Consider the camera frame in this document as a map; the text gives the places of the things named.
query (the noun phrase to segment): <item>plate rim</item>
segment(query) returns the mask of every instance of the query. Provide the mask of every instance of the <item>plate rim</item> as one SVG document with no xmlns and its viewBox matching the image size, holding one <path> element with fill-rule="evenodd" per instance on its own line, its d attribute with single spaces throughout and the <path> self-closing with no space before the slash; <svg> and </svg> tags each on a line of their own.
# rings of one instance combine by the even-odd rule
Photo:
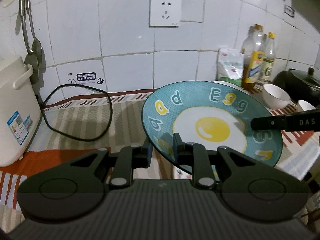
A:
<svg viewBox="0 0 320 240">
<path fill-rule="evenodd" d="M 159 151 L 158 147 L 153 143 L 151 137 L 148 135 L 148 133 L 147 133 L 147 131 L 146 131 L 146 128 L 145 128 L 145 126 L 144 126 L 144 122 L 143 122 L 143 109 L 144 109 L 144 106 L 145 106 L 147 100 L 150 98 L 150 96 L 153 95 L 153 93 L 155 93 L 155 92 L 158 91 L 159 89 L 161 89 L 161 88 L 163 88 L 163 87 L 166 87 L 166 86 L 169 86 L 169 85 L 173 85 L 173 84 L 177 84 L 177 83 L 185 83 L 185 82 L 206 82 L 206 83 L 213 83 L 213 82 L 211 82 L 211 81 L 200 81 L 200 80 L 199 80 L 199 81 L 198 81 L 198 80 L 187 80 L 187 81 L 179 81 L 179 82 L 175 82 L 175 83 L 170 83 L 170 84 L 167 84 L 167 85 L 165 85 L 165 86 L 162 86 L 162 87 L 157 88 L 157 89 L 156 89 L 155 91 L 153 91 L 149 96 L 147 96 L 146 101 L 144 101 L 144 103 L 143 103 L 143 106 L 142 106 L 142 109 L 141 109 L 141 122 L 142 122 L 142 127 L 143 127 L 143 130 L 144 130 L 144 133 L 145 133 L 146 136 L 149 138 L 149 141 L 151 142 L 151 144 L 153 145 L 153 147 L 154 147 L 154 148 L 158 151 L 158 153 L 160 153 L 160 154 L 161 154 L 161 151 Z M 272 114 L 270 113 L 270 111 L 269 111 L 262 103 L 260 103 L 257 99 L 255 99 L 254 97 L 252 97 L 251 95 L 248 95 L 248 94 L 246 94 L 246 93 L 244 93 L 244 94 L 245 94 L 246 96 L 251 97 L 251 98 L 254 99 L 255 101 L 257 101 L 260 105 L 262 105 L 262 106 L 268 111 L 269 116 L 272 116 Z M 276 163 L 272 166 L 273 168 L 274 168 L 274 167 L 277 165 L 277 163 L 279 162 L 280 157 L 281 157 L 281 155 L 282 155 L 282 151 L 283 151 L 283 143 L 281 143 L 281 153 L 279 154 L 279 157 L 278 157 L 278 159 L 276 160 Z M 188 173 L 188 174 L 192 174 L 192 173 L 190 173 L 190 171 L 187 171 L 186 169 L 182 168 L 181 165 L 176 166 L 176 164 L 175 164 L 171 159 L 167 158 L 167 156 L 165 156 L 165 155 L 163 155 L 163 154 L 161 154 L 161 155 L 162 155 L 167 161 L 169 161 L 173 166 L 181 169 L 182 171 L 184 171 L 184 172 L 186 172 L 186 173 Z"/>
</svg>

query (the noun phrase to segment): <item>tiled wall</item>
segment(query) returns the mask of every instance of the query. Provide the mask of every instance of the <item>tiled wall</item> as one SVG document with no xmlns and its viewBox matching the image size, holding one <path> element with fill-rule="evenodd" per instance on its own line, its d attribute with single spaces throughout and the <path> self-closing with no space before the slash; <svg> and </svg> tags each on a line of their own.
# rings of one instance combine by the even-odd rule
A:
<svg viewBox="0 0 320 240">
<path fill-rule="evenodd" d="M 99 87 L 110 92 L 213 81 L 218 49 L 239 49 L 254 24 L 277 35 L 272 77 L 314 66 L 320 44 L 320 0 L 182 0 L 178 28 L 150 28 L 149 0 L 31 1 L 47 64 L 34 86 L 43 98 L 85 67 L 100 73 Z M 297 10 L 294 19 L 285 4 Z M 0 8 L 0 56 L 26 55 L 17 11 L 17 1 Z M 65 89 L 51 102 L 79 93 L 86 91 Z"/>
</svg>

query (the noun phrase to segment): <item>bottle cap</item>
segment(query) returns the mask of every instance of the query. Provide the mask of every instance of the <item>bottle cap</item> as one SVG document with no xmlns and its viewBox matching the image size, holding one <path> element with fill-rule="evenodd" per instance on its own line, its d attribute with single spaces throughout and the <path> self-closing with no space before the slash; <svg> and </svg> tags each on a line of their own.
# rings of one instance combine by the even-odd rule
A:
<svg viewBox="0 0 320 240">
<path fill-rule="evenodd" d="M 263 27 L 261 26 L 261 25 L 259 25 L 259 24 L 255 24 L 254 25 L 254 28 L 256 29 L 256 30 L 258 30 L 258 31 L 263 31 Z"/>
<path fill-rule="evenodd" d="M 276 35 L 274 33 L 269 33 L 269 38 L 275 39 Z"/>
</svg>

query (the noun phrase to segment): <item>brown liquid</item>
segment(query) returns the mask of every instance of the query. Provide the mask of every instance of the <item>brown liquid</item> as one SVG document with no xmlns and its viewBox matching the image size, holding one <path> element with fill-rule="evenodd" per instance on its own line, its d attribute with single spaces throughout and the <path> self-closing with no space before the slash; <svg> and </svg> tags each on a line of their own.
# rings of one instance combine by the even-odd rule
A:
<svg viewBox="0 0 320 240">
<path fill-rule="evenodd" d="M 251 91 L 256 82 L 255 83 L 247 83 L 245 80 L 247 79 L 247 76 L 248 76 L 248 71 L 249 71 L 249 68 L 248 66 L 244 65 L 243 67 L 243 75 L 242 75 L 242 81 L 241 81 L 241 87 L 244 89 L 244 90 L 247 90 L 247 91 Z"/>
</svg>

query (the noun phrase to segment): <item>black ribbed surface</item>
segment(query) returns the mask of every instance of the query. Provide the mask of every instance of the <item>black ribbed surface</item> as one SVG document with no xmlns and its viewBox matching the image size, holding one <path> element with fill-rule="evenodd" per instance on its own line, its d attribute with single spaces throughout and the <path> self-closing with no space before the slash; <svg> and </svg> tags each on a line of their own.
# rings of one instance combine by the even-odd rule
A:
<svg viewBox="0 0 320 240">
<path fill-rule="evenodd" d="M 312 233 L 297 219 L 276 224 L 245 220 L 228 211 L 212 191 L 189 180 L 138 180 L 108 194 L 91 214 L 65 224 L 26 220 L 10 237 L 15 240 L 301 240 Z"/>
</svg>

